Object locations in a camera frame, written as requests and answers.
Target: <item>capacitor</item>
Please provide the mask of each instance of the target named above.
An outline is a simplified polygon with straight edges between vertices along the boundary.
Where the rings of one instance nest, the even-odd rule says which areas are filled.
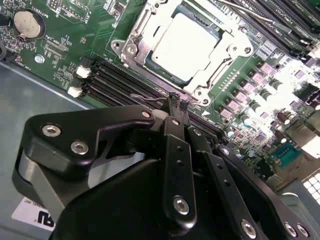
[[[240,120],[241,120],[241,122],[243,122],[243,124],[245,125],[245,126],[251,126],[252,124],[253,124],[253,121],[252,121],[252,119],[248,116],[248,115],[242,115],[241,117],[240,117]]]
[[[263,97],[265,101],[270,102],[274,96],[270,92],[265,91],[264,93],[261,94],[261,97]]]
[[[230,126],[225,128],[225,132],[228,138],[233,138],[235,136],[235,132]]]
[[[253,110],[256,114],[258,114],[258,115],[260,115],[260,114],[263,112],[262,106],[260,106],[260,104],[257,103],[257,102],[255,102],[254,104],[252,104],[252,105],[251,105],[251,108],[252,108],[252,110]]]
[[[249,158],[253,158],[255,156],[255,151],[253,150],[248,151],[248,156]]]
[[[242,155],[241,155],[241,153],[240,153],[240,150],[239,149],[234,149],[233,151],[232,151],[233,153],[234,153],[234,155],[236,155],[239,159],[241,159],[242,158]]]
[[[288,125],[290,123],[290,119],[287,118],[282,112],[279,112],[276,115],[276,118],[279,119],[284,125]]]
[[[312,107],[314,110],[318,111],[320,110],[320,102],[314,100],[311,102],[310,107]]]
[[[272,84],[271,84],[271,86],[272,86],[275,90],[280,91],[280,92],[283,91],[283,90],[285,90],[285,88],[286,88],[286,86],[285,86],[282,82],[280,82],[280,81],[278,81],[278,80],[273,81]]]
[[[274,132],[274,135],[276,139],[278,139],[282,144],[284,144],[287,141],[287,138],[285,137],[285,135],[283,135],[282,132],[278,130]]]

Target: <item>black ram slot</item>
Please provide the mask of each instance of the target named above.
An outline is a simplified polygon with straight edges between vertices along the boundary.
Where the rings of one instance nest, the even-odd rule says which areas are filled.
[[[235,8],[232,11],[235,12],[239,17],[241,17],[247,25],[251,26],[251,28],[255,29],[256,31],[264,35],[271,43],[273,43],[278,49],[280,49],[286,55],[291,56],[298,60],[300,59],[300,56],[305,55],[304,52],[299,52],[298,50],[293,48],[291,45],[288,45],[288,43],[284,41],[283,38],[274,34],[271,31],[271,29],[266,28],[265,25],[260,21],[256,20],[255,18]]]
[[[138,78],[124,72],[119,67],[109,62],[104,62],[98,69],[97,74],[86,86],[88,95],[107,106],[123,106],[140,104],[149,109],[159,109],[156,102],[140,102],[129,97],[130,93],[142,95],[146,98],[166,97],[163,93],[148,86]],[[189,111],[190,122],[199,128],[207,138],[213,139],[215,135],[223,139],[223,132],[205,121],[201,116]]]
[[[280,17],[276,12],[270,11],[266,9],[263,5],[258,3],[256,0],[246,0],[246,4],[250,6],[256,13],[260,14],[263,17],[266,17],[268,19],[271,19],[275,22],[282,23],[283,25],[291,28],[291,25],[288,24],[282,17]],[[292,32],[289,34],[289,42],[294,42],[296,44],[301,44],[301,40],[306,40],[306,37],[301,34],[297,29],[292,29]]]
[[[312,25],[312,31],[313,33],[319,32],[320,26],[315,23],[315,20],[320,22],[320,12],[317,11],[317,9],[312,6],[307,0],[283,0],[288,7],[290,7],[293,11],[295,11],[296,14],[299,14],[303,20],[306,22],[309,22],[310,25]]]
[[[304,30],[307,34],[312,33],[312,25],[309,25],[307,22],[303,21],[301,17],[296,14],[294,11],[291,10],[285,3],[282,2],[282,0],[257,0],[260,4],[265,6],[267,9],[269,9],[270,12],[274,12],[275,10],[272,9],[267,3],[271,3],[274,6],[278,8],[278,14],[283,14],[284,16],[287,16],[290,18],[290,21],[295,23],[301,30]]]
[[[100,103],[103,103],[104,105],[107,105],[108,107],[124,106],[124,104],[122,104],[121,102],[113,99],[107,94],[104,94],[103,92],[101,92],[99,89],[96,89],[95,87],[90,87],[87,94],[91,98],[97,100]]]

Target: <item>chip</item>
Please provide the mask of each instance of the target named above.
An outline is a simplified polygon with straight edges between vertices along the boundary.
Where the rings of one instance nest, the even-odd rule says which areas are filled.
[[[238,111],[242,108],[241,105],[234,100],[230,100],[227,106],[234,111]]]
[[[264,112],[264,113],[262,113],[261,115],[260,115],[260,118],[262,118],[262,119],[267,119],[269,117],[269,114],[268,113],[266,113],[266,112]]]
[[[303,71],[299,70],[294,75],[297,79],[301,79],[304,75],[306,75]]]
[[[263,141],[263,140],[266,139],[266,136],[263,135],[263,134],[259,134],[259,136],[257,136],[255,139],[256,139],[257,141]]]
[[[292,107],[293,109],[297,108],[299,106],[299,103],[296,101],[293,101],[290,103],[290,107]]]
[[[243,81],[241,86],[242,86],[242,88],[243,88],[244,90],[246,90],[247,92],[249,92],[249,93],[251,93],[251,94],[257,92],[256,87],[253,86],[253,85],[252,85],[250,82],[248,82],[248,81]]]
[[[274,75],[276,73],[275,69],[272,66],[270,66],[268,63],[263,64],[260,70],[268,75]]]
[[[271,146],[270,146],[269,144],[266,144],[266,145],[264,145],[264,146],[262,147],[262,150],[263,150],[264,152],[268,152],[270,149],[271,149]]]
[[[257,84],[260,84],[260,85],[267,83],[265,77],[257,72],[251,78],[253,81],[255,81]]]
[[[233,95],[235,99],[239,100],[241,103],[248,103],[251,99],[242,91],[238,91],[235,95]]]
[[[229,119],[231,117],[235,117],[236,115],[232,112],[230,112],[229,110],[225,109],[225,108],[221,108],[221,111],[219,112],[220,115],[226,119]]]

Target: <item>black plastic bracket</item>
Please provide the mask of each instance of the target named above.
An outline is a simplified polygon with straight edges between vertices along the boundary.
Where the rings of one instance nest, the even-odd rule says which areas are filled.
[[[271,239],[314,240],[307,225],[227,147],[213,150],[226,163],[247,207],[258,215],[263,232]],[[302,226],[306,235],[298,226]]]
[[[249,213],[223,159],[211,153],[206,138],[198,129],[191,126],[187,131],[192,142],[192,158],[199,162],[204,176],[211,182],[210,186],[218,192],[236,239],[267,240]]]
[[[172,236],[185,235],[197,222],[190,145],[184,125],[173,116],[163,122],[162,178],[159,223]]]
[[[49,168],[65,179],[82,179],[89,174],[99,157],[99,143],[108,142],[123,131],[150,128],[155,118],[139,105],[43,114],[31,117],[25,124],[21,147],[28,158]],[[45,125],[59,127],[56,137],[44,135]],[[88,146],[86,154],[76,154],[71,144],[81,141]]]

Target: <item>mounting screw hole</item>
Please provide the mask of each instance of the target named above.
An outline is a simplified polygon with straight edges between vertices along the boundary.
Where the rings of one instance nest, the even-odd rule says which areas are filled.
[[[182,147],[177,146],[176,148],[178,149],[178,151],[179,151],[180,153],[183,153],[183,152],[184,152],[184,149],[183,149]]]
[[[224,180],[223,182],[224,182],[224,184],[225,184],[227,187],[231,187],[231,183],[228,182],[227,180]]]
[[[185,164],[181,160],[176,161],[176,164],[178,164],[178,166],[181,168],[185,167]]]
[[[275,70],[279,70],[281,68],[281,64],[277,63],[276,65],[274,65],[274,69]]]
[[[224,167],[221,166],[220,164],[217,164],[216,166],[217,166],[217,168],[220,169],[220,170],[224,169]]]

